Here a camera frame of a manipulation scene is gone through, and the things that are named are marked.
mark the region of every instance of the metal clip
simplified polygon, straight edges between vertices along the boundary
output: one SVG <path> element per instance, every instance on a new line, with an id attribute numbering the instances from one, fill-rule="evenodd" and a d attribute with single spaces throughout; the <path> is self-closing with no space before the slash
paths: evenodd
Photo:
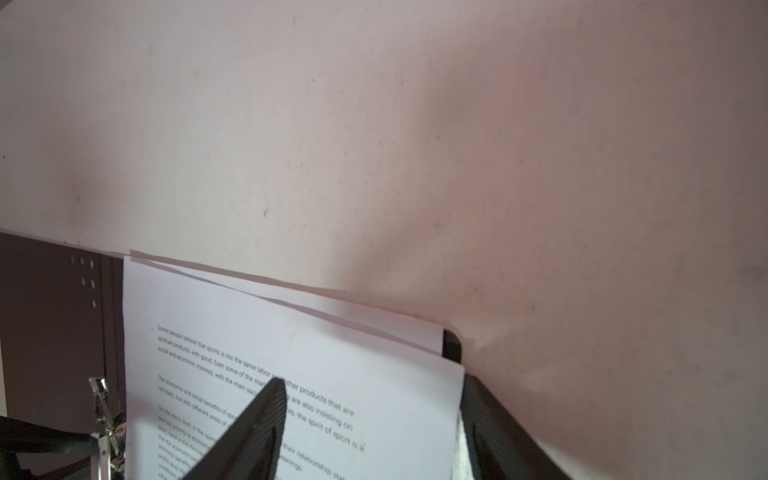
<path id="1" fill-rule="evenodd" d="M 106 379 L 103 376 L 92 376 L 88 379 L 88 382 L 91 384 L 91 390 L 94 393 L 96 420 L 104 426 L 104 436 L 99 439 L 100 463 L 102 466 L 109 465 L 110 468 L 108 470 L 110 471 L 122 472 L 124 467 L 123 444 L 125 424 L 120 425 L 116 431 L 114 418 L 107 406 L 109 389 L 107 388 Z M 103 472 L 102 475 L 109 475 L 109 472 Z"/>

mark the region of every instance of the dark brown panel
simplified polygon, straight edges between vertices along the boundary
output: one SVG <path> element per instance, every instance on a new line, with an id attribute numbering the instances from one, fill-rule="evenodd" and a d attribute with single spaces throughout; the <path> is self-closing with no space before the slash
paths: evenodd
<path id="1" fill-rule="evenodd" d="M 0 269 L 8 416 L 70 432 L 95 431 L 88 377 L 104 375 L 101 256 L 0 233 Z M 20 460 L 45 472 L 73 459 Z"/>

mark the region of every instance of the white wall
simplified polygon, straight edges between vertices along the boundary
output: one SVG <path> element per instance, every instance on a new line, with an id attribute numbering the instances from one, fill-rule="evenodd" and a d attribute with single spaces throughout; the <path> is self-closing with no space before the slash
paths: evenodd
<path id="1" fill-rule="evenodd" d="M 0 227 L 443 323 L 575 478 L 765 478 L 767 5 L 13 2 Z"/>

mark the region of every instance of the white paper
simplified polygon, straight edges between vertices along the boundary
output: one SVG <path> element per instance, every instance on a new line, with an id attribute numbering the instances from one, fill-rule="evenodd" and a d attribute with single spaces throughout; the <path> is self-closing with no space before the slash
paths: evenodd
<path id="1" fill-rule="evenodd" d="M 212 283 L 124 265 L 129 480 L 182 477 L 271 376 L 290 382 L 292 399 L 280 480 L 450 478 L 459 364 Z"/>
<path id="2" fill-rule="evenodd" d="M 172 263 L 144 259 L 133 260 L 169 269 L 184 275 L 194 276 L 221 286 L 239 290 L 240 292 L 260 296 L 266 300 L 290 303 L 300 310 L 304 310 L 304 313 L 320 316 L 332 321 L 336 319 L 336 322 L 341 324 L 344 324 L 346 321 L 346 326 L 350 328 L 361 329 L 382 338 L 397 339 L 411 346 L 442 355 L 443 328 L 434 323 L 283 286 L 268 285 L 220 273 L 195 270 L 186 266 L 173 265 Z"/>

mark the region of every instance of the stack of paper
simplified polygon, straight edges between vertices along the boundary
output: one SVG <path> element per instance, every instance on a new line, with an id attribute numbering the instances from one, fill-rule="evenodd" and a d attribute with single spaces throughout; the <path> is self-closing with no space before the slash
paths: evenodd
<path id="1" fill-rule="evenodd" d="M 127 478 L 182 478 L 273 376 L 280 480 L 451 478 L 464 369 L 441 327 L 130 257 L 123 312 Z"/>

